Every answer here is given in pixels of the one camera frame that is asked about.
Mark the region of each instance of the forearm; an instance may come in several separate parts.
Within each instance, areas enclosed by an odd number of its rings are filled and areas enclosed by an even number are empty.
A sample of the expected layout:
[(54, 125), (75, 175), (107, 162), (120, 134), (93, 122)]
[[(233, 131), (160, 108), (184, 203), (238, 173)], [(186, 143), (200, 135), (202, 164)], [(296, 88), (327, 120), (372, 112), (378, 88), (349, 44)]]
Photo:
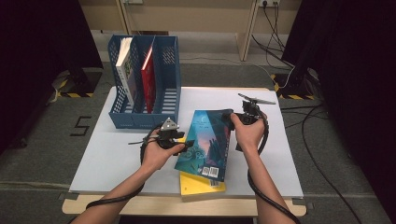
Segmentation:
[[(257, 149), (256, 150), (245, 150), (245, 158), (247, 160), (247, 166), (250, 172), (250, 176), (254, 182), (254, 185), (262, 192), (265, 196), (270, 198), (272, 201), (278, 203), (282, 207), (289, 210), (284, 199), (280, 195), (276, 188), (274, 181), (269, 175), (265, 165), (260, 158)], [(271, 204), (265, 202), (262, 198), (256, 195), (257, 211), (259, 214), (259, 222), (262, 223), (294, 223), (291, 219), (285, 216), (282, 212), (274, 208)]]
[[(118, 198), (131, 194), (139, 189), (147, 179), (152, 175), (152, 171), (140, 167), (134, 174), (130, 175), (123, 182), (117, 185), (113, 190), (106, 194), (102, 199)], [(122, 208), (128, 201), (119, 203), (108, 203), (93, 206), (79, 215), (72, 223), (112, 223), (118, 216)]]

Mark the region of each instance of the blue book cover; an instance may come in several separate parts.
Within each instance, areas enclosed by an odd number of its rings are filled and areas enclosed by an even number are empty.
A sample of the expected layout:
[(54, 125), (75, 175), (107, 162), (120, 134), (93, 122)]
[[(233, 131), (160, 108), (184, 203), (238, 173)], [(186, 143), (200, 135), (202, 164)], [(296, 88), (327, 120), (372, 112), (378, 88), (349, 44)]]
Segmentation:
[(231, 121), (224, 114), (231, 109), (195, 110), (186, 141), (194, 140), (192, 147), (180, 153), (175, 169), (216, 181), (224, 181)]

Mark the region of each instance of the illustrated book cover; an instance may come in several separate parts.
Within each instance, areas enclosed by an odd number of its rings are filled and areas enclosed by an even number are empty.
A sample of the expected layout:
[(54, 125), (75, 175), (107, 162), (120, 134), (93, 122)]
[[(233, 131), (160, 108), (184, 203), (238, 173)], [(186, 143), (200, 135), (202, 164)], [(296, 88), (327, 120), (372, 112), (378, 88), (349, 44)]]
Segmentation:
[(154, 61), (152, 56), (152, 45), (148, 50), (146, 60), (141, 68), (143, 92), (146, 101), (146, 107), (149, 114), (152, 112), (155, 102), (155, 74), (154, 74)]
[(192, 147), (179, 154), (175, 169), (223, 182), (230, 144), (231, 121), (224, 114), (231, 109), (195, 110), (186, 141)]
[(134, 106), (134, 98), (136, 97), (136, 81), (130, 51), (132, 39), (132, 37), (125, 37), (121, 40), (119, 58), (116, 63), (122, 87), (131, 107)]

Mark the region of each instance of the yellow book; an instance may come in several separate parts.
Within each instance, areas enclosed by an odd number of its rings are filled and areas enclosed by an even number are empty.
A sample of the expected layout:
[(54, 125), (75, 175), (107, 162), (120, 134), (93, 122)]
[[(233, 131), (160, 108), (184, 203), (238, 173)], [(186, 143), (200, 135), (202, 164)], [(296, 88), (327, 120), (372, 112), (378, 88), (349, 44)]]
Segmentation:
[(223, 192), (225, 183), (207, 179), (198, 175), (191, 175), (180, 171), (181, 196), (191, 196), (203, 193)]

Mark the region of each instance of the paperback book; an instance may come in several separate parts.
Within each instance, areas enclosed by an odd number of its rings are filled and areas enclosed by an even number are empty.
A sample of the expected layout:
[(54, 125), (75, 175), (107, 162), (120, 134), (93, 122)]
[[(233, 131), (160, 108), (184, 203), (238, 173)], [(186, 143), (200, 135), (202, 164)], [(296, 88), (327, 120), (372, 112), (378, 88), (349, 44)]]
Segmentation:
[(145, 96), (146, 108), (151, 114), (155, 102), (155, 74), (154, 74), (154, 61), (152, 55), (152, 45), (148, 50), (146, 60), (141, 68), (143, 93)]
[(182, 197), (225, 191), (225, 183), (180, 171), (180, 194)]
[(120, 43), (120, 53), (117, 59), (116, 68), (125, 90), (131, 107), (134, 107), (134, 99), (136, 97), (136, 80), (134, 77), (134, 69), (131, 60), (130, 46), (132, 37), (125, 37)]
[(223, 182), (230, 144), (231, 121), (224, 114), (231, 109), (195, 110), (186, 141), (192, 147), (179, 154), (175, 169)]

